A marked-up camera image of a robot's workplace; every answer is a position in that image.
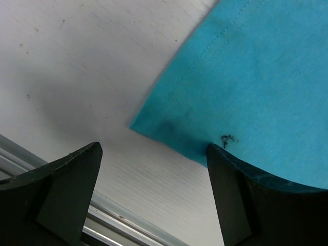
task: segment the cloth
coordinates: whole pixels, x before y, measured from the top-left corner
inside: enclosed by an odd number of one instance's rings
[[[221,0],[131,129],[206,166],[211,142],[328,188],[328,1]]]

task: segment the white table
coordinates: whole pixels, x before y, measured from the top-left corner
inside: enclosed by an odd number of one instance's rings
[[[215,0],[2,0],[0,133],[53,161],[104,149],[96,190],[191,245],[223,245],[208,171],[128,129]]]

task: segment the teal fabric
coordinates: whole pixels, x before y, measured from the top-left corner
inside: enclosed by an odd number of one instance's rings
[[[328,1],[221,0],[131,129],[204,166],[213,142],[272,174],[328,188],[327,94]]]

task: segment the blue cloth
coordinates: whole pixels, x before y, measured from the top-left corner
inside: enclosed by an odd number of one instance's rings
[[[328,1],[221,0],[131,129],[206,166],[211,142],[328,188]]]

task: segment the stitched seam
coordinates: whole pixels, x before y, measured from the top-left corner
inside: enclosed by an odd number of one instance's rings
[[[263,1],[257,8],[256,8],[256,10],[258,10],[264,3],[266,3],[267,2],[267,0],[265,0],[265,1]],[[190,83],[188,83],[188,85],[185,87],[185,89],[183,90],[183,92],[180,94],[180,96],[179,96],[179,98],[175,101],[175,103],[174,103],[174,105],[171,107],[171,109],[169,110],[169,112],[168,112],[168,114],[175,108],[175,106],[178,104],[178,102],[179,102],[179,100],[181,99],[181,97],[184,95],[184,93],[187,91],[187,89],[190,87],[190,85],[195,81],[195,79],[203,72],[203,70],[208,66],[208,64],[209,63],[211,63],[211,61],[213,60],[213,58],[219,53],[219,51],[235,36],[235,34],[237,34],[240,30],[241,30],[241,28],[248,22],[248,20],[251,18],[251,17],[253,17],[253,15],[254,14],[252,14],[252,15],[250,15],[246,20],[245,20],[245,22],[242,24],[242,26],[234,33],[234,35],[232,35],[227,41],[225,41],[225,43],[215,52],[215,54],[209,59],[209,61],[204,65],[204,67],[199,71],[199,73],[198,73],[198,75],[196,75],[195,77],[194,77],[194,79],[190,82]],[[154,121],[153,121],[153,123],[152,123],[152,125],[151,125],[151,127],[149,127],[148,128],[148,131],[147,132],[149,132],[150,130],[151,130],[151,128],[153,127],[153,125],[154,125],[154,123],[155,123],[155,120],[156,120],[157,118],[155,118],[154,119]]]
[[[170,94],[168,95],[166,101],[162,104],[162,107],[158,110],[157,115],[154,117],[152,124],[149,126],[149,128],[147,129],[147,132],[149,132],[155,124],[155,121],[158,119],[160,113],[163,111],[163,108],[165,107],[165,105],[168,103],[169,98],[172,96],[172,94],[174,93],[174,91],[178,88],[178,86],[181,84],[181,82],[183,81],[183,79],[193,70],[193,67],[196,65],[196,63],[201,59],[201,57],[207,52],[207,50],[209,49],[209,47],[211,47],[215,41],[221,37],[228,29],[229,27],[231,27],[239,18],[239,16],[242,14],[242,12],[245,10],[245,8],[249,5],[249,3],[251,2],[251,0],[249,0],[244,7],[239,11],[239,13],[237,14],[237,16],[232,20],[232,22],[227,25],[226,28],[224,28],[212,41],[211,43],[204,49],[204,51],[200,54],[200,56],[196,59],[196,61],[191,65],[191,67],[189,68],[189,70],[186,72],[186,74],[184,76],[182,76],[182,78],[180,79],[180,81],[174,86],[174,88],[172,89],[172,91],[170,92]]]

